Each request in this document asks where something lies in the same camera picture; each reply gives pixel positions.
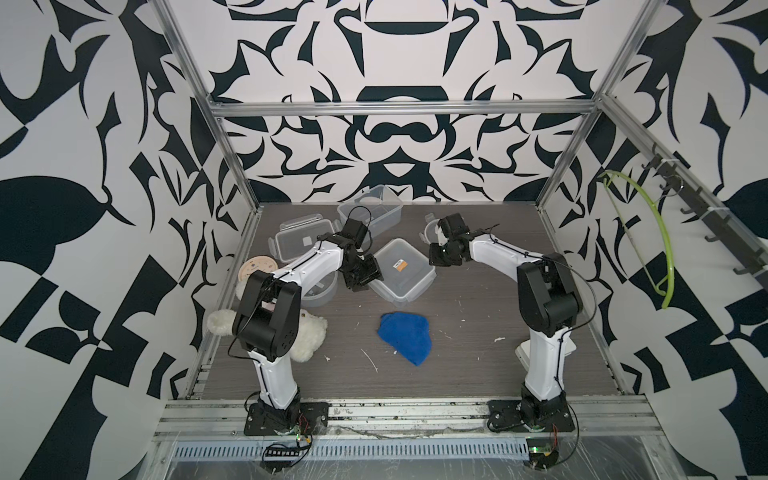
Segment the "plastic food container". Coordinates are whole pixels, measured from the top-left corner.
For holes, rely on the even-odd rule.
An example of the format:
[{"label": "plastic food container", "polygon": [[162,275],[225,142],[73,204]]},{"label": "plastic food container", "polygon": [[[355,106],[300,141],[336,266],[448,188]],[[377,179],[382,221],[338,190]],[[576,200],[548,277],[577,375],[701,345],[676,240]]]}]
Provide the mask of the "plastic food container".
[{"label": "plastic food container", "polygon": [[312,249],[318,235],[334,231],[331,220],[324,219],[320,214],[312,214],[281,223],[280,232],[267,242],[273,257],[283,263],[291,263]]},{"label": "plastic food container", "polygon": [[[362,205],[371,210],[371,223],[368,224],[369,215],[365,208],[358,208],[352,212],[352,209]],[[392,228],[400,223],[402,214],[402,200],[397,194],[386,185],[377,185],[366,192],[347,200],[337,208],[342,226],[349,218],[349,212],[352,212],[354,220],[360,220],[368,225],[371,237],[379,235],[388,228]]]},{"label": "plastic food container", "polygon": [[427,257],[402,238],[387,243],[374,257],[384,280],[373,280],[369,286],[398,308],[419,298],[437,277]]},{"label": "plastic food container", "polygon": [[426,217],[424,217],[424,220],[427,222],[427,226],[424,228],[424,233],[419,232],[419,237],[421,237],[422,242],[429,245],[430,243],[438,243],[439,237],[437,234],[437,222],[440,220],[439,218],[435,218],[435,214],[427,214]]},{"label": "plastic food container", "polygon": [[339,272],[325,275],[318,283],[306,290],[301,297],[303,308],[314,308],[330,302],[339,289]]},{"label": "plastic food container", "polygon": [[[303,254],[309,252],[317,237],[324,233],[332,233],[341,230],[338,221],[323,218],[321,214],[307,215],[306,217],[288,220],[280,224],[280,232],[274,238],[270,238],[270,252],[280,262],[291,263]],[[301,306],[313,308],[325,305],[336,295],[339,288],[338,273],[331,272],[323,277],[317,284],[303,289]]]}]

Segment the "white crumb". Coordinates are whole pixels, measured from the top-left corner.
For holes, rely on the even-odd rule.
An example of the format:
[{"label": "white crumb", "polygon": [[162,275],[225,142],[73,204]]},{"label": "white crumb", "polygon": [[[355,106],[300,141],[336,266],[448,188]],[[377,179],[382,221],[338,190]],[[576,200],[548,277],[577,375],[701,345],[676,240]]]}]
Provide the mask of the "white crumb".
[{"label": "white crumb", "polygon": [[376,370],[376,373],[379,373],[379,369],[376,367],[376,364],[371,360],[371,357],[368,356],[365,350],[360,349],[361,352],[365,353],[365,355],[368,357],[368,360],[371,362],[371,365],[373,365],[373,368]]}]

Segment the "blue towel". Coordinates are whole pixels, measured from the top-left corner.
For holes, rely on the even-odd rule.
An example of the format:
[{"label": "blue towel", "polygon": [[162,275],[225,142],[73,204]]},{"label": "blue towel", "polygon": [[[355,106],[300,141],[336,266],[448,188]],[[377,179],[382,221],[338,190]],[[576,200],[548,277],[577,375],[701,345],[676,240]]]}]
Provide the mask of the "blue towel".
[{"label": "blue towel", "polygon": [[432,350],[429,322],[420,315],[401,312],[382,315],[379,336],[416,366],[421,365]]}]

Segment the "stuffed animal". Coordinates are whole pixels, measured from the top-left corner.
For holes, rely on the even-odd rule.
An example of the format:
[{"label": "stuffed animal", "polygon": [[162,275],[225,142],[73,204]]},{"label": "stuffed animal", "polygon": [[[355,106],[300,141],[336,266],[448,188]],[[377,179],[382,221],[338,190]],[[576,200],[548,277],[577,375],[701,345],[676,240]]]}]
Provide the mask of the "stuffed animal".
[{"label": "stuffed animal", "polygon": [[[232,335],[232,326],[235,323],[236,312],[234,310],[217,310],[208,315],[208,329],[214,335]],[[299,332],[296,340],[290,348],[289,355],[294,362],[306,362],[312,358],[315,351],[320,348],[326,339],[328,320],[321,316],[314,316],[304,309],[299,314]]]}]

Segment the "black cable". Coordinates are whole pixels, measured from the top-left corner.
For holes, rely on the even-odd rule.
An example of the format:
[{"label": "black cable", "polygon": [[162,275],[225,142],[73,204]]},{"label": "black cable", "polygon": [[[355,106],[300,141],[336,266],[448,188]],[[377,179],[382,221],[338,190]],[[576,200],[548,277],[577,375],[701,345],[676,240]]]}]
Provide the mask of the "black cable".
[{"label": "black cable", "polygon": [[261,391],[257,390],[256,392],[253,392],[246,397],[245,402],[243,402],[243,408],[245,409],[246,413],[250,413],[250,410],[248,409],[248,400],[250,400],[254,395],[258,395],[259,393],[261,393]]},{"label": "black cable", "polygon": [[371,210],[368,207],[366,207],[365,205],[356,205],[356,206],[352,207],[352,209],[349,211],[349,215],[346,216],[347,219],[352,218],[352,212],[355,211],[356,208],[365,208],[366,209],[366,211],[368,212],[368,225],[366,225],[366,227],[369,227],[371,222],[373,222],[373,214],[371,213]]},{"label": "black cable", "polygon": [[[323,246],[323,241],[321,240],[321,241],[320,241],[320,245],[317,247],[317,250],[315,250],[315,255],[320,255],[320,253],[319,253],[319,252],[320,252],[320,247],[322,247],[322,246]],[[253,308],[253,312],[251,312],[251,314],[248,316],[248,320],[245,322],[245,325],[243,325],[243,326],[242,326],[242,328],[240,328],[240,330],[238,330],[238,331],[237,331],[237,333],[235,333],[235,337],[232,339],[232,342],[230,342],[230,346],[229,346],[229,348],[227,348],[227,356],[229,356],[230,358],[233,358],[233,359],[240,359],[240,360],[250,360],[250,361],[253,361],[253,359],[252,359],[252,358],[250,358],[249,356],[237,356],[237,355],[232,355],[232,346],[235,344],[235,342],[237,341],[237,339],[238,339],[238,338],[240,338],[240,334],[243,332],[243,330],[245,330],[245,327],[247,327],[247,326],[248,326],[248,323],[250,323],[251,319],[253,318],[253,314],[256,312],[256,309],[257,309],[257,308],[259,308],[259,307],[261,306],[261,303],[262,303],[262,301],[263,301],[264,295],[266,295],[266,292],[268,292],[268,291],[270,290],[270,288],[272,287],[272,285],[274,285],[274,284],[275,284],[275,282],[276,282],[277,280],[280,280],[280,279],[281,279],[281,278],[283,278],[285,275],[288,275],[288,274],[290,274],[290,273],[291,273],[291,272],[293,272],[295,269],[297,269],[297,268],[299,268],[300,266],[302,266],[304,263],[306,263],[306,262],[309,262],[309,261],[310,261],[312,258],[314,258],[314,257],[315,257],[315,255],[312,255],[311,257],[307,257],[307,258],[306,258],[306,260],[304,260],[303,262],[299,263],[298,265],[295,265],[295,266],[294,266],[294,267],[293,267],[291,270],[288,270],[288,271],[287,271],[287,272],[285,272],[283,275],[280,275],[280,276],[278,276],[278,277],[276,277],[276,278],[273,278],[273,279],[272,279],[272,281],[270,282],[270,284],[269,284],[269,285],[267,285],[267,286],[266,286],[266,288],[262,290],[262,292],[260,293],[260,295],[257,297],[256,305],[255,305],[255,307]]]},{"label": "black cable", "polygon": [[579,426],[578,426],[578,417],[576,416],[576,411],[573,409],[571,404],[570,403],[566,403],[566,405],[568,405],[568,409],[571,410],[571,414],[574,416],[574,422],[576,423],[576,443],[574,443],[574,448],[573,448],[573,450],[571,450],[571,453],[569,453],[567,457],[563,458],[562,460],[558,460],[557,462],[555,462],[552,465],[548,466],[547,470],[549,470],[550,468],[556,467],[558,465],[562,465],[562,464],[566,463],[568,461],[568,459],[570,457],[572,457],[574,455],[574,453],[576,453],[576,450],[578,450],[578,441],[579,441],[580,434],[581,434],[581,429],[579,429]]},{"label": "black cable", "polygon": [[488,421],[485,423],[485,426],[488,427],[488,430],[490,430],[491,432],[494,432],[494,433],[509,432],[512,429],[525,425],[525,422],[523,422],[523,423],[518,423],[517,425],[507,425],[506,427],[502,427],[500,429],[497,429],[496,427],[491,427],[491,420],[496,415],[500,415],[500,414],[501,414],[500,412],[494,410],[493,412],[491,412],[491,415],[488,416]]},{"label": "black cable", "polygon": [[369,210],[368,207],[365,205],[356,205],[352,207],[352,209],[349,211],[349,215],[347,215],[347,218],[352,218],[352,212],[355,211],[356,208],[365,208],[368,212],[368,224],[366,225],[366,228],[368,229],[368,248],[365,249],[365,251],[362,252],[362,255],[365,256],[370,250],[371,247],[373,247],[373,235],[371,234],[371,222],[373,222],[373,214],[371,213],[371,210]]},{"label": "black cable", "polygon": [[292,463],[292,464],[290,465],[290,467],[295,467],[296,465],[298,465],[298,464],[299,464],[299,462],[301,462],[302,460],[304,460],[304,457],[306,457],[306,454],[308,454],[308,453],[310,452],[310,449],[312,448],[313,437],[312,437],[311,435],[308,435],[308,437],[309,437],[309,440],[307,441],[307,444],[306,444],[305,446],[300,446],[300,444],[299,444],[299,441],[298,441],[298,440],[296,440],[296,446],[295,446],[295,447],[292,447],[292,446],[290,446],[290,445],[286,445],[286,444],[284,444],[284,443],[271,443],[271,444],[269,444],[269,445],[268,445],[268,446],[267,446],[267,447],[266,447],[264,450],[262,450],[262,452],[261,452],[261,463],[262,463],[262,464],[264,464],[264,465],[266,464],[266,463],[264,462],[264,455],[266,454],[266,451],[267,451],[268,449],[271,449],[272,447],[282,447],[282,448],[281,448],[281,450],[285,450],[285,451],[287,451],[287,452],[301,452],[301,451],[304,451],[304,454],[303,454],[303,455],[301,455],[301,457],[299,457],[299,459],[298,459],[298,460],[296,460],[294,463]]},{"label": "black cable", "polygon": [[[491,227],[489,229],[486,229],[487,231],[486,230],[480,230],[480,231],[484,232],[484,233],[487,233],[488,236],[491,237],[491,241],[493,243],[496,243],[497,245],[501,245],[502,247],[505,247],[505,248],[507,248],[509,250],[512,250],[514,252],[520,253],[521,255],[524,255],[525,257],[531,257],[531,258],[536,258],[536,259],[539,259],[539,260],[550,261],[550,262],[556,263],[558,265],[564,266],[565,268],[569,269],[572,273],[575,273],[579,278],[581,278],[581,280],[584,282],[584,284],[587,287],[589,287],[589,290],[592,293],[592,300],[594,301],[594,310],[592,310],[592,314],[589,316],[589,319],[587,319],[586,322],[584,322],[584,323],[582,323],[580,325],[572,326],[565,333],[560,335],[560,339],[558,339],[558,341],[560,343],[558,345],[558,366],[557,366],[557,369],[554,371],[554,374],[555,374],[554,380],[558,383],[558,386],[560,387],[560,391],[564,392],[565,389],[563,388],[562,383],[560,383],[560,358],[561,358],[561,353],[562,353],[562,349],[563,349],[563,338],[567,334],[569,334],[570,332],[573,332],[576,329],[580,329],[582,326],[586,326],[592,320],[594,320],[594,318],[598,314],[598,295],[594,292],[594,288],[592,288],[592,285],[587,281],[587,279],[585,279],[584,276],[581,275],[578,271],[576,271],[576,269],[574,269],[572,266],[570,266],[570,265],[568,265],[566,263],[563,263],[563,262],[558,262],[557,260],[553,260],[551,258],[544,258],[544,257],[536,256],[536,255],[531,255],[530,252],[524,252],[524,251],[518,250],[518,249],[516,249],[514,247],[510,247],[509,245],[504,245],[503,243],[500,243],[491,234],[491,230],[493,230],[493,228],[497,227],[497,226],[498,226],[498,223],[496,225],[494,225],[493,227]],[[576,450],[578,449],[579,438],[581,437],[581,435],[580,435],[581,432],[580,432],[580,429],[579,429],[579,426],[578,426],[578,417],[576,416],[576,411],[573,410],[573,407],[571,407],[571,404],[568,403],[568,401],[566,401],[565,405],[571,410],[571,413],[574,416],[574,422],[576,423],[576,443],[574,444],[574,448],[573,448],[573,450],[571,450],[571,453],[569,453],[568,456],[563,458],[561,461],[554,463],[552,465],[552,467],[565,463],[571,456],[573,456],[574,453],[576,453]]]}]

